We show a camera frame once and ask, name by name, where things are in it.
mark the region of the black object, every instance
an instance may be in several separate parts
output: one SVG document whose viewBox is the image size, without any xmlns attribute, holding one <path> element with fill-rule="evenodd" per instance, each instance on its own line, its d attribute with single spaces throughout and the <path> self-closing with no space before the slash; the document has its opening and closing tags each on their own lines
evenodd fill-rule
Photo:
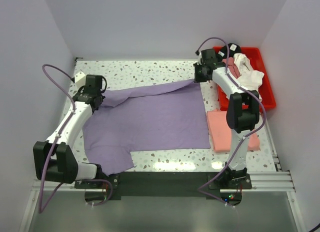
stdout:
<svg viewBox="0 0 320 232">
<path fill-rule="evenodd" d="M 236 53 L 241 53 L 241 47 L 235 43 L 229 43 L 228 47 L 229 47 L 229 57 L 230 58 L 233 58 L 234 54 L 236 54 Z M 219 50 L 219 52 L 216 54 L 216 57 L 217 57 L 218 61 L 221 62 L 222 59 L 227 58 L 227 47 L 226 46 L 222 47 Z"/>
<path fill-rule="evenodd" d="M 256 90 L 250 92 L 259 98 L 259 93 Z M 248 108 L 243 109 L 243 103 L 248 105 Z M 237 133 L 244 130 L 252 131 L 259 122 L 259 103 L 248 93 L 231 94 L 226 118 L 229 128 L 234 129 Z"/>
<path fill-rule="evenodd" d="M 85 85 L 79 88 L 78 92 L 73 96 L 73 100 L 76 102 L 85 102 L 90 104 L 92 113 L 99 109 L 105 96 L 102 95 L 102 81 L 105 80 L 105 86 L 107 86 L 106 79 L 101 75 L 87 75 L 85 77 Z"/>
<path fill-rule="evenodd" d="M 198 192 L 198 188 L 208 182 L 218 172 L 122 172 L 117 175 L 110 175 L 107 180 L 113 184 L 113 195 L 111 200 L 119 200 L 122 196 L 160 196 L 160 197 L 200 197 L 206 196 Z M 210 183 L 202 190 L 217 197 L 222 197 L 220 189 L 238 189 L 242 185 L 243 189 L 251 189 L 250 175 L 247 174 L 245 180 L 233 181 L 227 185 L 218 181 Z M 103 184 L 85 184 L 76 182 L 75 188 L 103 188 Z M 86 192 L 88 201 L 102 198 L 100 192 Z"/>
<path fill-rule="evenodd" d="M 37 179 L 41 179 L 42 170 L 52 144 L 48 141 L 37 142 L 33 146 L 33 157 Z M 46 181 L 73 183 L 78 174 L 78 163 L 69 147 L 65 143 L 54 147 L 56 160 L 50 159 L 45 175 Z"/>
<path fill-rule="evenodd" d="M 221 199 L 225 202 L 230 203 L 231 205 L 238 205 L 241 203 L 242 194 L 240 193 L 221 193 Z"/>
<path fill-rule="evenodd" d="M 310 230 L 309 232 L 315 232 L 316 230 L 318 230 L 320 228 L 320 224 L 318 224 L 316 227 L 314 227 L 312 230 Z"/>
<path fill-rule="evenodd" d="M 220 187 L 235 187 L 243 180 L 250 179 L 246 172 L 247 168 L 243 170 L 231 170 L 228 167 L 215 181 Z"/>
<path fill-rule="evenodd" d="M 202 83 L 212 80 L 213 70 L 219 67 L 225 67 L 226 64 L 218 62 L 214 49 L 206 49 L 201 51 L 201 65 L 194 63 L 194 82 Z"/>
<path fill-rule="evenodd" d="M 105 85 L 107 85 L 107 81 L 103 76 L 87 75 L 85 85 L 79 88 L 78 92 L 72 99 L 74 101 L 90 104 L 92 113 L 95 110 L 98 110 L 100 104 L 105 98 L 101 92 L 103 79 L 105 80 Z M 51 146 L 52 144 L 48 141 L 38 141 L 33 147 L 35 172 L 38 179 L 41 179 L 45 161 Z M 78 163 L 70 146 L 65 143 L 56 144 L 52 155 L 54 154 L 56 154 L 56 159 L 49 160 L 45 180 L 60 183 L 73 183 L 78 174 Z"/>
</svg>

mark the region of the white wall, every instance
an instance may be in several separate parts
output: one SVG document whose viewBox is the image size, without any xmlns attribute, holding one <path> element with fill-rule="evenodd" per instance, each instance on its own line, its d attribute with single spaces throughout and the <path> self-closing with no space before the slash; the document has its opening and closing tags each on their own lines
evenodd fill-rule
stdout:
<svg viewBox="0 0 320 232">
<path fill-rule="evenodd" d="M 211 36 L 260 46 L 285 1 L 46 0 L 72 53 L 87 59 L 194 58 Z"/>
<path fill-rule="evenodd" d="M 0 14 L 0 231 L 7 232 L 18 231 L 36 176 L 33 145 L 54 129 L 65 99 L 41 66 L 70 73 L 73 57 L 44 0 L 0 0 Z"/>
<path fill-rule="evenodd" d="M 276 96 L 268 118 L 304 220 L 320 222 L 320 0 L 287 0 L 261 51 Z"/>
</svg>

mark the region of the cable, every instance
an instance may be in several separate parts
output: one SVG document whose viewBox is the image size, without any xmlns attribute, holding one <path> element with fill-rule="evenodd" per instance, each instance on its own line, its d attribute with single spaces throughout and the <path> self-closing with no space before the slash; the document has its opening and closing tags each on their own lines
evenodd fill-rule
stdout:
<svg viewBox="0 0 320 232">
<path fill-rule="evenodd" d="M 238 193 L 238 191 L 239 191 L 239 187 L 240 187 L 240 194 L 242 195 L 242 184 L 241 183 L 238 183 L 238 186 L 237 186 L 237 188 L 236 188 L 236 194 Z"/>
<path fill-rule="evenodd" d="M 236 216 L 237 216 L 237 218 L 238 218 L 238 223 L 236 223 L 237 226 L 235 227 L 235 230 L 234 230 L 234 232 L 237 232 L 238 229 L 239 229 L 239 226 L 240 226 L 240 215 L 239 215 L 239 212 L 238 212 L 238 210 L 236 209 L 236 207 L 234 206 L 233 208 L 235 209 Z"/>
<path fill-rule="evenodd" d="M 101 93 L 104 93 L 107 90 L 107 80 L 104 76 L 102 77 L 102 79 L 104 80 L 105 85 L 104 85 L 104 89 L 101 91 Z"/>
<path fill-rule="evenodd" d="M 105 196 L 107 196 L 107 194 L 108 194 L 108 184 L 107 184 L 107 183 L 104 183 L 103 185 L 105 186 L 105 188 L 102 187 L 102 193 L 103 193 Z"/>
<path fill-rule="evenodd" d="M 49 150 L 49 153 L 45 159 L 45 163 L 44 163 L 44 166 L 43 166 L 43 170 L 42 170 L 42 175 L 41 175 L 41 184 L 40 184 L 40 191 L 39 191 L 39 201 L 38 201 L 38 211 L 39 213 L 42 213 L 44 211 L 44 209 L 46 208 L 46 206 L 48 205 L 48 203 L 50 202 L 50 200 L 52 199 L 52 197 L 54 196 L 54 194 L 56 193 L 56 191 L 61 187 L 61 185 L 63 183 L 60 183 L 51 193 L 51 195 L 49 196 L 48 200 L 45 202 L 44 206 L 42 206 L 42 203 L 43 203 L 43 196 L 44 196 L 44 187 L 45 187 L 45 179 L 46 179 L 46 172 L 47 172 L 47 169 L 48 169 L 48 165 L 49 165 L 49 161 L 50 161 L 50 158 L 51 158 L 51 155 L 54 151 L 54 148 L 55 148 L 55 145 L 57 144 L 57 141 L 62 133 L 62 131 L 64 130 L 65 126 L 67 125 L 67 123 L 71 120 L 75 110 L 76 110 L 76 104 L 74 102 L 74 100 L 72 99 L 72 97 L 69 95 L 69 93 L 63 88 L 61 87 L 46 71 L 46 67 L 51 67 L 51 68 L 55 68 L 56 70 L 62 72 L 63 74 L 65 74 L 68 78 L 70 78 L 70 80 L 73 81 L 72 77 L 70 75 L 68 75 L 66 72 L 64 72 L 63 70 L 61 70 L 60 68 L 57 68 L 56 66 L 53 66 L 53 65 L 50 65 L 50 64 L 44 64 L 42 66 L 42 70 L 44 72 L 44 74 L 49 78 L 49 80 L 55 84 L 71 101 L 71 104 L 72 104 L 72 112 L 69 114 L 69 116 L 67 117 L 67 119 L 65 120 L 65 122 L 62 124 L 61 128 L 59 129 L 58 133 L 56 134 L 56 137 L 51 145 L 51 148 Z M 105 182 L 109 185 L 110 187 L 110 194 L 109 196 L 102 202 L 98 203 L 98 204 L 95 204 L 94 206 L 96 205 L 100 205 L 100 204 L 103 204 L 105 203 L 107 200 L 109 200 L 112 196 L 112 192 L 113 192 L 113 187 L 112 187 L 112 184 L 107 181 L 107 180 L 104 180 L 104 179 L 86 179 L 86 181 L 100 181 L 100 182 Z"/>
<path fill-rule="evenodd" d="M 90 204 L 91 206 L 97 206 L 97 205 L 104 204 L 105 202 L 107 202 L 111 198 L 114 188 L 113 188 L 112 184 L 108 180 L 105 180 L 105 179 L 83 179 L 83 181 L 87 181 L 87 182 L 103 182 L 103 183 L 108 184 L 109 187 L 110 187 L 109 195 L 103 201 L 101 201 L 99 203 L 92 202 Z"/>
<path fill-rule="evenodd" d="M 310 230 L 309 232 L 315 232 L 317 229 L 320 228 L 320 224 L 318 224 L 316 227 L 314 227 L 312 230 Z"/>
<path fill-rule="evenodd" d="M 219 200 L 220 202 L 224 203 L 225 205 L 228 205 L 228 206 L 231 206 L 233 207 L 230 203 L 227 203 L 225 202 L 224 200 L 222 200 L 221 198 L 211 194 L 211 193 L 208 193 L 208 192 L 205 192 L 205 191 L 202 191 L 201 189 L 208 186 L 210 183 L 212 183 L 213 181 L 215 181 L 227 168 L 228 166 L 230 165 L 231 161 L 233 160 L 233 158 L 235 157 L 237 151 L 239 150 L 240 146 L 243 144 L 243 142 L 245 141 L 246 138 L 248 138 L 250 135 L 258 132 L 260 129 L 263 128 L 263 126 L 265 125 L 266 123 L 266 118 L 267 118 L 267 115 L 266 115 L 266 110 L 265 110 L 265 107 L 263 106 L 262 102 L 259 100 L 259 98 L 257 98 L 254 94 L 252 94 L 252 92 L 248 91 L 247 89 L 243 88 L 242 86 L 239 86 L 239 84 L 237 83 L 236 80 L 234 80 L 230 74 L 228 74 L 228 61 L 229 61 L 229 54 L 230 54 L 230 49 L 229 49 L 229 46 L 227 45 L 226 41 L 221 39 L 221 38 L 217 38 L 217 37 L 212 37 L 212 38 L 208 38 L 206 39 L 200 46 L 199 48 L 197 49 L 197 51 L 195 52 L 196 54 L 198 53 L 199 54 L 199 49 L 203 46 L 203 44 L 205 44 L 207 41 L 211 40 L 211 39 L 218 39 L 220 41 L 222 41 L 225 46 L 226 46 L 226 61 L 225 61 L 225 73 L 227 74 L 228 78 L 233 82 L 233 84 L 235 84 L 240 90 L 248 93 L 250 96 L 252 96 L 258 103 L 259 105 L 261 106 L 262 108 L 262 111 L 263 111 L 263 119 L 262 119 L 262 124 L 255 130 L 249 132 L 248 134 L 246 134 L 239 142 L 239 144 L 237 145 L 237 147 L 235 148 L 234 150 L 234 153 L 233 155 L 231 156 L 231 158 L 229 159 L 229 161 L 226 163 L 226 165 L 224 166 L 224 168 L 212 179 L 210 179 L 207 183 L 201 185 L 199 188 L 198 188 L 198 191 L 200 193 L 203 193 L 207 196 L 210 196 L 210 197 L 213 197 L 217 200 Z"/>
</svg>

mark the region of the purple cloth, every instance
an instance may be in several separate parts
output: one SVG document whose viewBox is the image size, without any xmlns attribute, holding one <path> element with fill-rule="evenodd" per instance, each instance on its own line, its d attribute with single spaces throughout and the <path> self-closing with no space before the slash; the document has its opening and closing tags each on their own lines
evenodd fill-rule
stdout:
<svg viewBox="0 0 320 232">
<path fill-rule="evenodd" d="M 134 166 L 131 151 L 210 148 L 200 84 L 192 80 L 106 91 L 83 127 L 90 163 L 105 174 Z"/>
</svg>

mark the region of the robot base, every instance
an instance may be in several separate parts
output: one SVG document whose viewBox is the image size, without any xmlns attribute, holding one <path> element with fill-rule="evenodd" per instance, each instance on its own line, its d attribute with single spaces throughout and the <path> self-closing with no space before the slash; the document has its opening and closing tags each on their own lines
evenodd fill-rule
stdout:
<svg viewBox="0 0 320 232">
<path fill-rule="evenodd" d="M 158 197 L 203 197 L 198 188 L 208 182 L 217 172 L 123 172 L 106 177 L 113 184 L 113 195 L 111 200 L 120 200 L 122 196 L 158 196 Z M 103 189 L 103 183 L 90 183 L 76 181 L 75 188 L 78 189 Z M 211 193 L 223 200 L 229 201 L 232 195 L 233 201 L 240 202 L 240 193 L 223 192 L 221 189 L 251 189 L 250 175 L 238 180 L 231 180 L 227 186 L 215 181 L 202 190 Z M 100 191 L 86 191 L 87 202 L 93 200 L 104 200 Z"/>
</svg>

